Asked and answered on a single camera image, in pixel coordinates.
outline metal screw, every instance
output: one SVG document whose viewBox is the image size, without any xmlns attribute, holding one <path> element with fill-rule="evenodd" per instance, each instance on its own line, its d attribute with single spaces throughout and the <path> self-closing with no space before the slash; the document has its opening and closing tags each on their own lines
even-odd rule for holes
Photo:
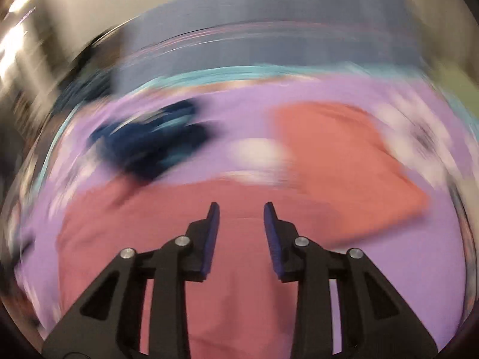
<svg viewBox="0 0 479 359">
<path fill-rule="evenodd" d="M 132 248 L 125 248 L 125 249 L 121 250 L 120 256 L 123 259 L 131 259 L 135 256 L 135 250 L 132 249 Z"/>
<path fill-rule="evenodd" d="M 364 253 L 358 248 L 353 248 L 349 251 L 349 256 L 353 259 L 361 259 L 364 256 Z"/>
<path fill-rule="evenodd" d="M 298 247 L 306 247 L 310 243 L 310 240 L 307 237 L 296 237 L 295 244 Z"/>
<path fill-rule="evenodd" d="M 188 236 L 178 236 L 175 239 L 175 244 L 180 247 L 185 247 L 190 244 L 190 238 Z"/>
</svg>

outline towel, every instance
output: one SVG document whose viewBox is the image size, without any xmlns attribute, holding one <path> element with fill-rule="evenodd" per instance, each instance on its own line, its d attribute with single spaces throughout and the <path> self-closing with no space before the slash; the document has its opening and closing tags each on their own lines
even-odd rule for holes
<svg viewBox="0 0 479 359">
<path fill-rule="evenodd" d="M 296 285 L 282 284 L 269 255 L 263 206 L 304 236 L 320 241 L 324 207 L 293 189 L 215 179 L 189 185 L 139 184 L 121 175 L 108 185 L 78 195 L 68 207 L 57 238 L 62 312 L 125 247 L 160 248 L 220 205 L 220 228 L 211 274 L 202 284 L 186 283 L 188 333 L 193 358 L 273 359 L 291 350 Z M 147 291 L 141 352 L 148 351 Z"/>
<path fill-rule="evenodd" d="M 365 111 L 302 102 L 278 107 L 272 116 L 291 154 L 291 178 L 328 206 L 336 241 L 377 233 L 427 207 L 427 195 L 386 150 Z"/>
</svg>

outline pile of clothes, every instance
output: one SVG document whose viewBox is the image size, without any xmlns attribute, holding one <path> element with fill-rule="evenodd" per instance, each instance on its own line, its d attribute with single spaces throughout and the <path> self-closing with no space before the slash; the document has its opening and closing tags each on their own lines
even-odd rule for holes
<svg viewBox="0 0 479 359">
<path fill-rule="evenodd" d="M 198 112 L 193 99 L 166 106 L 153 114 L 102 125 L 90 136 L 101 156 L 126 173 L 154 180 L 184 161 L 210 137 L 203 123 L 190 124 Z"/>
</svg>

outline lavender fabric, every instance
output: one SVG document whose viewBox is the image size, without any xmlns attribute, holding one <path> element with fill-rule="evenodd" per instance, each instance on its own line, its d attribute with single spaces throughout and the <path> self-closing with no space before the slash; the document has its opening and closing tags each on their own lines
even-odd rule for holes
<svg viewBox="0 0 479 359">
<path fill-rule="evenodd" d="M 231 147 L 234 142 L 243 139 L 274 139 L 275 131 L 267 117 L 273 106 L 305 100 L 341 102 L 374 114 L 378 105 L 391 102 L 391 92 L 407 97 L 411 91 L 417 93 L 444 123 L 451 135 L 451 154 L 459 170 L 470 174 L 471 157 L 464 143 L 464 127 L 447 104 L 420 79 L 393 80 L 367 75 L 330 74 L 209 94 L 188 93 L 165 98 L 127 95 L 91 116 L 77 118 L 67 131 L 59 157 L 21 230 L 22 236 L 33 234 L 36 238 L 35 250 L 25 258 L 18 278 L 34 292 L 40 321 L 47 330 L 56 321 L 54 310 L 58 304 L 58 273 L 55 241 L 61 230 L 66 204 L 75 193 L 104 185 L 115 175 L 115 171 L 103 162 L 95 163 L 88 171 L 95 160 L 85 159 L 92 154 L 85 151 L 89 146 L 89 135 L 98 126 L 196 97 L 201 109 L 198 121 L 215 124 L 217 138 L 158 181 L 185 184 L 208 180 L 225 172 L 251 170 L 237 161 L 231 154 Z M 379 120 L 377 125 L 380 131 L 386 131 L 386 125 Z M 345 244 L 344 250 L 349 247 L 363 249 L 442 348 L 456 332 L 461 317 L 465 288 L 463 243 L 448 191 L 434 189 L 413 170 L 407 170 L 407 174 L 429 194 L 430 210 L 423 217 L 391 228 L 383 235 Z M 337 319 L 338 310 L 334 309 L 334 312 Z"/>
</svg>

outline green cloth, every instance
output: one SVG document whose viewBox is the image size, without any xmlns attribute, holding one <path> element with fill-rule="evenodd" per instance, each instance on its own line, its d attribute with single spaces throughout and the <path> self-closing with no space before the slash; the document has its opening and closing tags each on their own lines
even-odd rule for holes
<svg viewBox="0 0 479 359">
<path fill-rule="evenodd" d="M 430 77 L 443 90 L 454 94 L 470 113 L 479 118 L 479 87 L 458 65 L 437 61 Z"/>
</svg>

